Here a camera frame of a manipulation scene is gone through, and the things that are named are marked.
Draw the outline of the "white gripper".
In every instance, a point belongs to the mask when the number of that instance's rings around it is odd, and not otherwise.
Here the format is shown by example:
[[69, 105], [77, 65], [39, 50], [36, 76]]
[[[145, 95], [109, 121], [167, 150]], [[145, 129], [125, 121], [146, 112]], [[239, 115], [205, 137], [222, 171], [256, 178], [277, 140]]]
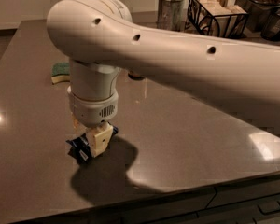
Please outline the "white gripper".
[[117, 115], [119, 95], [115, 92], [103, 101], [86, 101], [75, 96], [71, 87], [67, 88], [67, 93], [74, 118], [86, 127], [97, 126], [86, 130], [91, 155], [95, 158], [106, 151], [110, 142], [113, 126], [108, 121]]

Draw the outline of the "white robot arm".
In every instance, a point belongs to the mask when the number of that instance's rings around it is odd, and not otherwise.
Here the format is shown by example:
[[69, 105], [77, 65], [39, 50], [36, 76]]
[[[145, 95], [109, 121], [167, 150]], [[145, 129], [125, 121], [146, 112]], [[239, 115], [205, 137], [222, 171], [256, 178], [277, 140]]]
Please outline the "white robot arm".
[[126, 69], [280, 137], [280, 47], [139, 26], [119, 0], [62, 0], [47, 30], [70, 62], [70, 109], [86, 127], [117, 113]]

